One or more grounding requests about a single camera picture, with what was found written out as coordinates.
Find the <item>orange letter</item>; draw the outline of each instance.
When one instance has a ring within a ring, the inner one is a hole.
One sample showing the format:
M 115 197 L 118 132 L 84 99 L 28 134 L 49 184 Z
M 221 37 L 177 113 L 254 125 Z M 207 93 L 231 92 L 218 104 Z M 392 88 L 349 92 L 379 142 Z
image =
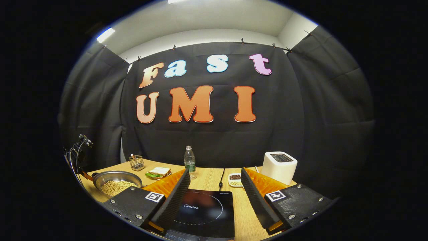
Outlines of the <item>orange letter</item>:
M 237 122 L 253 122 L 256 116 L 253 114 L 252 95 L 256 91 L 250 86 L 237 86 L 233 89 L 238 94 L 238 114 L 235 116 Z
M 140 88 L 146 87 L 148 85 L 151 85 L 153 83 L 152 76 L 155 78 L 158 75 L 158 68 L 161 69 L 163 67 L 163 63 L 160 62 L 158 64 L 155 64 L 153 66 L 150 66 L 149 68 L 145 68 L 143 81 L 140 84 Z
M 156 100 L 158 99 L 159 92 L 153 92 L 149 95 L 150 98 L 150 113 L 144 114 L 144 100 L 147 95 L 140 95 L 137 97 L 137 118 L 141 123 L 147 124 L 152 122 L 156 116 Z
M 189 121 L 196 108 L 196 115 L 193 116 L 195 122 L 212 122 L 214 117 L 210 113 L 210 96 L 213 90 L 214 88 L 209 85 L 199 86 L 192 99 L 189 99 L 183 88 L 173 88 L 169 91 L 172 95 L 172 110 L 168 120 L 180 122 L 182 118 L 179 110 L 181 110 L 184 119 Z

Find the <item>bread slice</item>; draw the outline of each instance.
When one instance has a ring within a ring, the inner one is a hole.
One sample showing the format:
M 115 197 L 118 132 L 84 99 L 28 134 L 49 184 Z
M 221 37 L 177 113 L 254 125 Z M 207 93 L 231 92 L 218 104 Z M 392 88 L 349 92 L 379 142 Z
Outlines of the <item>bread slice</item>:
M 171 169 L 167 167 L 156 167 L 155 169 L 149 171 L 151 174 L 157 174 L 161 175 L 162 177 L 167 176 L 169 173 L 171 173 Z

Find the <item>toaster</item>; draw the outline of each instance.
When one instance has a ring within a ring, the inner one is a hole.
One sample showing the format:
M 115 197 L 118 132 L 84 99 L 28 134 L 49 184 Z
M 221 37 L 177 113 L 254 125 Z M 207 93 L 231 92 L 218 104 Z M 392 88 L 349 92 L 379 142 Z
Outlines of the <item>toaster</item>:
M 261 173 L 285 185 L 290 185 L 296 170 L 297 160 L 282 151 L 265 153 Z

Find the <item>black induction cooker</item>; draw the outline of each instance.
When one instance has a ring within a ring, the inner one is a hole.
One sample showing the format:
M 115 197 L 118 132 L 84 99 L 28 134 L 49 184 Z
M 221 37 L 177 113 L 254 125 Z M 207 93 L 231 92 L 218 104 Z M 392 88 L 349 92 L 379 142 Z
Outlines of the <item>black induction cooker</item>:
M 165 237 L 175 241 L 234 239 L 232 193 L 188 189 Z

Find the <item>wooden table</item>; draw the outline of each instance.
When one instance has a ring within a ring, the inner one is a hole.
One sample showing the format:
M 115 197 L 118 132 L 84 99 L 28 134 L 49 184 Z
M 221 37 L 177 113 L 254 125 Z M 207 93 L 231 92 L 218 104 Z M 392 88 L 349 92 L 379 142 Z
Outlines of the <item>wooden table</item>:
M 144 159 L 144 165 L 146 166 L 145 169 L 136 172 L 131 169 L 131 166 L 129 162 L 121 163 L 115 166 L 111 166 L 108 168 L 100 169 L 94 172 L 105 172 L 105 171 L 113 171 L 113 170 L 119 170 L 119 171 L 126 171 L 134 173 L 135 175 L 139 176 L 141 180 L 143 181 L 143 185 L 147 186 L 150 185 L 156 180 L 152 180 L 150 178 L 147 178 L 145 176 L 145 173 L 149 170 L 152 170 L 155 167 L 168 167 L 171 169 L 172 173 L 181 171 L 184 169 L 184 165 L 178 166 L 178 165 L 171 165 L 166 163 L 160 163 L 155 161 L 150 161 Z M 262 225 L 260 224 L 259 220 L 257 219 L 257 216 L 251 206 L 250 200 L 247 197 L 247 194 L 245 193 L 245 190 L 242 187 L 231 187 L 228 183 L 228 175 L 231 173 L 240 173 L 241 168 L 226 168 L 224 171 L 224 176 L 222 179 L 223 187 L 222 191 L 230 191 L 233 194 L 233 208 L 234 208 L 234 214 L 235 214 L 235 240 L 236 241 L 258 241 L 262 240 L 274 235 L 268 235 L 266 233 L 266 230 L 263 229 Z M 218 183 L 220 182 L 221 175 L 223 173 L 223 168 L 200 168 L 196 167 L 196 179 L 191 180 L 189 189 L 196 189 L 196 190 L 205 190 L 205 191 L 218 191 Z M 83 178 L 80 177 L 83 183 L 83 186 L 85 189 L 89 192 L 89 194 L 97 201 L 105 202 L 108 200 L 108 198 L 101 193 L 94 184 Z M 296 183 L 294 181 L 291 181 L 291 186 L 295 185 Z

